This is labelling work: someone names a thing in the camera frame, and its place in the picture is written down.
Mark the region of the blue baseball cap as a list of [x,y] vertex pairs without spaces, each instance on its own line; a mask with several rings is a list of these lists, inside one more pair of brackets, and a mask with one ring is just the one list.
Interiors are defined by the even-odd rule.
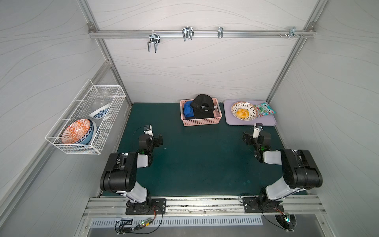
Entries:
[[184,104],[183,113],[184,113],[185,119],[194,119],[194,111],[193,111],[193,107],[191,106],[191,103],[192,101],[187,101]]

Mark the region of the black baseball cap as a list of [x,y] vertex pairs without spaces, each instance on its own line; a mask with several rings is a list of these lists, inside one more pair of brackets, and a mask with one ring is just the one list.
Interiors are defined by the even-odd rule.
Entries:
[[206,94],[199,94],[190,104],[195,119],[213,118],[216,106],[213,99]]

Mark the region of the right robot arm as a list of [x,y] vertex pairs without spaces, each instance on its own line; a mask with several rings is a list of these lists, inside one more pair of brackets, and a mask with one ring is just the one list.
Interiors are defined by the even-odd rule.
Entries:
[[245,132],[242,140],[254,147],[258,162],[279,165],[282,176],[273,184],[263,187],[256,197],[243,198],[246,213],[282,213],[283,199],[298,192],[319,188],[323,177],[310,151],[293,149],[271,149],[271,135],[267,132]]

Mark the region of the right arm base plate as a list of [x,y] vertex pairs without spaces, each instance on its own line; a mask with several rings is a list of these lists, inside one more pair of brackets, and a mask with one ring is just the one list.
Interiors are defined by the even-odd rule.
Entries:
[[245,213],[280,213],[284,212],[282,201],[261,199],[260,197],[241,198]]

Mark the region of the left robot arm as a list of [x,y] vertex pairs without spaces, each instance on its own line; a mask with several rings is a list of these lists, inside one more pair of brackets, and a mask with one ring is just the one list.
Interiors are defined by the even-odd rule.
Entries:
[[154,148],[163,145],[163,137],[149,134],[139,136],[136,152],[111,153],[100,178],[100,189],[127,199],[127,213],[148,214],[155,211],[148,189],[137,182],[137,169],[150,167]]

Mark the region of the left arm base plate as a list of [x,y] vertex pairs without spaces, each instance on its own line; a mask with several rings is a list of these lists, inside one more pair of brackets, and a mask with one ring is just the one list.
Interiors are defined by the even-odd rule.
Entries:
[[126,215],[162,215],[166,212],[167,199],[153,198],[143,203],[126,203]]

